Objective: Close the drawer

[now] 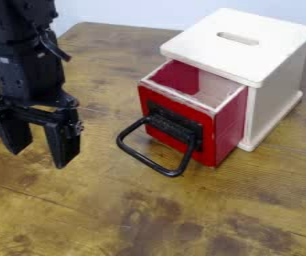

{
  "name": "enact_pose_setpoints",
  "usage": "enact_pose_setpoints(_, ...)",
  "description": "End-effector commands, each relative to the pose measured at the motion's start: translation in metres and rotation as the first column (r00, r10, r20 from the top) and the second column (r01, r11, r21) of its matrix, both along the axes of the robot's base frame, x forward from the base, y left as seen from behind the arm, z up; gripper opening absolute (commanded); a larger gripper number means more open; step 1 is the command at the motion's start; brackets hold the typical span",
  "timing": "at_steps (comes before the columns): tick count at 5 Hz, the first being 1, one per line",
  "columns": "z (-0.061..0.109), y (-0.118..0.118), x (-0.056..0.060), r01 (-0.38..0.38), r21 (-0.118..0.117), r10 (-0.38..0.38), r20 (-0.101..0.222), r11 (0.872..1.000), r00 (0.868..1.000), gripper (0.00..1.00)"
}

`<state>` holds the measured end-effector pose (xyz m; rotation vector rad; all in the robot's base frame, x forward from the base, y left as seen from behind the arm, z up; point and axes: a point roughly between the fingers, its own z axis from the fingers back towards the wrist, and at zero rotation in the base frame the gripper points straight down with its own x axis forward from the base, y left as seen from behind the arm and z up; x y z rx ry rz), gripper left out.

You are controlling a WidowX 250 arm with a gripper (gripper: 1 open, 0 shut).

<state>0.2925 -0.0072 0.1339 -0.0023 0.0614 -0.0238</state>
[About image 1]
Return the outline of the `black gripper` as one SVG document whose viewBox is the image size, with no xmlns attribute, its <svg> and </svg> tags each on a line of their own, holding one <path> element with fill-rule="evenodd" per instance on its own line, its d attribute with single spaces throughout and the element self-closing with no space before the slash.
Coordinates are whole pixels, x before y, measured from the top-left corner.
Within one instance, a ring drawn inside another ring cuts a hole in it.
<svg viewBox="0 0 306 256">
<path fill-rule="evenodd" d="M 17 155 L 33 141 L 28 122 L 75 122 L 44 126 L 58 169 L 80 154 L 83 131 L 79 101 L 64 90 L 62 61 L 69 60 L 50 29 L 0 31 L 0 139 Z"/>
</svg>

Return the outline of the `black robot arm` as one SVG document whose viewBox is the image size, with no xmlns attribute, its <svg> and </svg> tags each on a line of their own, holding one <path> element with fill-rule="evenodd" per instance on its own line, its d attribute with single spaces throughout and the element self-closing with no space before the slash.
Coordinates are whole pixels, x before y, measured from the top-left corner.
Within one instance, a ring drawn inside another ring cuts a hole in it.
<svg viewBox="0 0 306 256">
<path fill-rule="evenodd" d="M 33 142 L 41 126 L 54 165 L 64 168 L 80 153 L 83 123 L 69 95 L 60 49 L 50 28 L 54 0 L 0 0 L 0 138 L 13 154 Z"/>
</svg>

